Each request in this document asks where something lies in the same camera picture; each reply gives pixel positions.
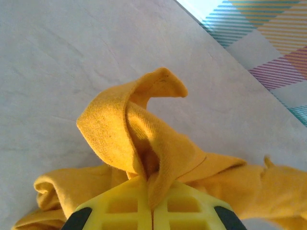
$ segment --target crumpled cloth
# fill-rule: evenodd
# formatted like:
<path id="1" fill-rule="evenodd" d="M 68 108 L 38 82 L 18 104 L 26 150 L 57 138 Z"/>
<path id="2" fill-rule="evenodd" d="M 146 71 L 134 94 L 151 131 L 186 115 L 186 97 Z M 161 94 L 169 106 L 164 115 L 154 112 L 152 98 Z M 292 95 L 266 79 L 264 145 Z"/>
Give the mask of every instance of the crumpled cloth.
<path id="1" fill-rule="evenodd" d="M 264 218 L 284 229 L 307 230 L 307 173 L 248 165 L 208 153 L 149 113 L 151 97 L 185 97 L 183 83 L 160 68 L 101 92 L 77 120 L 84 138 L 105 162 L 98 167 L 61 169 L 37 178 L 38 211 L 13 230 L 58 230 L 81 203 L 133 178 L 148 182 L 151 209 L 174 180 L 229 203 L 241 219 Z"/>

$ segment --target yellow cloth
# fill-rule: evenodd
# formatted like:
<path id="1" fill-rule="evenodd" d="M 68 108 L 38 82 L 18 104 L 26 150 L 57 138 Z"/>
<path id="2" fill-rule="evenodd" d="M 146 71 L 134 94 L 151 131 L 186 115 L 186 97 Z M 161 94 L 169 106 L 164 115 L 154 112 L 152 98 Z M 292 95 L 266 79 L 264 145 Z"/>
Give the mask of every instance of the yellow cloth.
<path id="1" fill-rule="evenodd" d="M 141 175 L 154 208 L 174 180 L 229 203 L 242 218 L 265 218 L 289 230 L 307 230 L 307 173 L 286 166 L 247 165 L 203 152 L 146 111 L 151 97 L 185 97 L 187 89 L 165 68 L 100 93 L 77 126 L 106 164 L 56 170 L 34 184 L 39 210 L 14 230 L 57 230 L 81 203 Z"/>

